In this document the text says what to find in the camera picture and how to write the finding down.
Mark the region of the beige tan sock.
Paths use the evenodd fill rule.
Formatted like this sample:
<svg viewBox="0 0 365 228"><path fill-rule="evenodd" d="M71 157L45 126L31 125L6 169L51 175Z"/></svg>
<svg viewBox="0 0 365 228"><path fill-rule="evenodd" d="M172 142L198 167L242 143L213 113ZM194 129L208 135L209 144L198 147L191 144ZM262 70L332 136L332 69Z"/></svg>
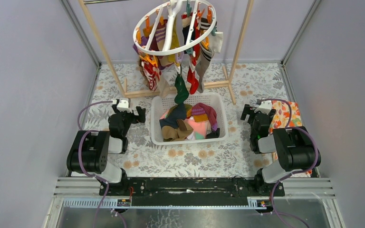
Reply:
<svg viewBox="0 0 365 228"><path fill-rule="evenodd" d="M157 82L157 87L159 90L159 96L161 98L166 97L170 92L170 85L163 76L159 76L159 80Z"/></svg>

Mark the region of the red striped santa sock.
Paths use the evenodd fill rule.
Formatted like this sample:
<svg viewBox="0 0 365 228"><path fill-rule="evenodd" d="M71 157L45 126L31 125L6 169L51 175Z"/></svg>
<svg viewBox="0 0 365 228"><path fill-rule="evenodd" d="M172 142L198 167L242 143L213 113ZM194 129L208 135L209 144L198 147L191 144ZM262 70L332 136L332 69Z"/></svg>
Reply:
<svg viewBox="0 0 365 228"><path fill-rule="evenodd" d="M144 76L149 83L149 89L153 92L156 91L158 88L158 82L160 81L160 69L157 66L152 65L150 62L144 60L141 60L140 65L143 68Z"/></svg>

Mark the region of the dark green sock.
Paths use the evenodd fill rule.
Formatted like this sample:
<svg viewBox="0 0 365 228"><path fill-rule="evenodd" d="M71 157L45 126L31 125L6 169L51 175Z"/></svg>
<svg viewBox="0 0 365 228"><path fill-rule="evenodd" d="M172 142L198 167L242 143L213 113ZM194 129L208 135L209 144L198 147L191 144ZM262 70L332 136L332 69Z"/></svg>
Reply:
<svg viewBox="0 0 365 228"><path fill-rule="evenodd" d="M189 92L181 74L177 74L174 86L177 92L177 95L174 98L174 102L178 105L182 104L189 97Z"/></svg>

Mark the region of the white round clip hanger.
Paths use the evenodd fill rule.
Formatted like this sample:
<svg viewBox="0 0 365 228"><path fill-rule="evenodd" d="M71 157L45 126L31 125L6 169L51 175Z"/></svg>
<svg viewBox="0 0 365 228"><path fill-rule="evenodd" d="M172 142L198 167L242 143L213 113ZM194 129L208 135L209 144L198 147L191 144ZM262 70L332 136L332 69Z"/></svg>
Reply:
<svg viewBox="0 0 365 228"><path fill-rule="evenodd" d="M145 14L145 16L143 16L139 20L138 24L136 25L136 28L133 31L134 45L138 49L139 53L145 53L145 54L153 55L153 56L168 56L168 55L184 52L184 51L198 45L202 41L206 40L209 35L215 33L217 15L216 15L216 10L214 9L214 6L206 0L195 0L194 4L193 4L194 5L193 9L191 11L187 11L188 16L190 15L190 13L192 13L192 20L189 24L188 38L184 45L171 49L171 44L173 41L173 29L175 28L174 22L176 20L178 13L182 9L182 5L183 5L182 3L183 3L182 0L170 0L166 3L163 3L159 6L157 6L154 9L152 9L150 12ZM209 11L210 11L209 18L211 19L211 23L210 23L209 28L207 28L206 31L202 35L200 35L199 37L197 37L195 39L191 39L192 32L194 31L193 26L194 26L195 21L196 20L200 21L202 18L202 12L198 12L198 8L201 4L206 5L207 9L209 9ZM165 31L163 48L158 51L151 50L150 47L152 44L152 40L155 37L155 31L160 22L160 18L163 15L164 9L167 9L168 18L167 18L167 23L166 23L166 27L165 27L166 31ZM153 15L153 14L156 14L157 16L156 16L155 22L153 24L152 31L149 34L147 43L142 46L141 45L141 35L139 35L138 32L141 30L141 25L143 23L145 23L146 19L151 17L151 15Z"/></svg>

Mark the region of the lilac clothespin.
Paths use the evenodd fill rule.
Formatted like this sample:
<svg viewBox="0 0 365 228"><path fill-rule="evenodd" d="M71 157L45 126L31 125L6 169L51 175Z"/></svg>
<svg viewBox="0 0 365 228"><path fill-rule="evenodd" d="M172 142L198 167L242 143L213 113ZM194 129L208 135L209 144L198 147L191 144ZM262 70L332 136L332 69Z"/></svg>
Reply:
<svg viewBox="0 0 365 228"><path fill-rule="evenodd" d="M176 69L177 74L182 73L181 62L183 60L183 56L184 56L183 52L179 52L174 55L174 67Z"/></svg>

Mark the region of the teal clothespin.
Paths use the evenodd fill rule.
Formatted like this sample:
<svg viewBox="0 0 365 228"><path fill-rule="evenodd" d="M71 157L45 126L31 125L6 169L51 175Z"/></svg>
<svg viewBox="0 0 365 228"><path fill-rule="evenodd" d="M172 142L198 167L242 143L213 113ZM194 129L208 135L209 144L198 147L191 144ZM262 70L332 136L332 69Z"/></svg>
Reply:
<svg viewBox="0 0 365 228"><path fill-rule="evenodd" d="M190 45L184 52L185 52L185 54L188 54L188 55L190 55L190 56L193 56L193 54L194 54L194 48L193 48L194 46L193 45Z"/></svg>

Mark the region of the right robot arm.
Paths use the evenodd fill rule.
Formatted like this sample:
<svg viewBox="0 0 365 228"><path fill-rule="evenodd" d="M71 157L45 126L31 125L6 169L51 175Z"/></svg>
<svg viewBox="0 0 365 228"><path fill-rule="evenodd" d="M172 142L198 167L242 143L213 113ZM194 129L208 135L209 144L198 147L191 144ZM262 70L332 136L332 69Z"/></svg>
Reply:
<svg viewBox="0 0 365 228"><path fill-rule="evenodd" d="M270 101L258 107L244 105L241 120L250 124L250 148L255 154L276 152L277 160L261 168L254 177L254 191L261 196L272 184L299 171L310 171L321 163L320 152L305 127L277 128L269 131L276 110Z"/></svg>

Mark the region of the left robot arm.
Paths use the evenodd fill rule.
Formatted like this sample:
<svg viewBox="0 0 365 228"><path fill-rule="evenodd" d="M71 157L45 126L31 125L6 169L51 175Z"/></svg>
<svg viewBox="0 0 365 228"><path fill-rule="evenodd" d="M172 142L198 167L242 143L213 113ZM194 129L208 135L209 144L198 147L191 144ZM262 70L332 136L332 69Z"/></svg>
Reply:
<svg viewBox="0 0 365 228"><path fill-rule="evenodd" d="M68 171L83 174L103 183L110 183L116 195L128 191L125 171L108 163L109 154L125 153L128 147L127 133L132 124L146 121L146 109L137 106L130 109L123 100L112 104L114 113L107 119L109 130L79 130L68 153Z"/></svg>

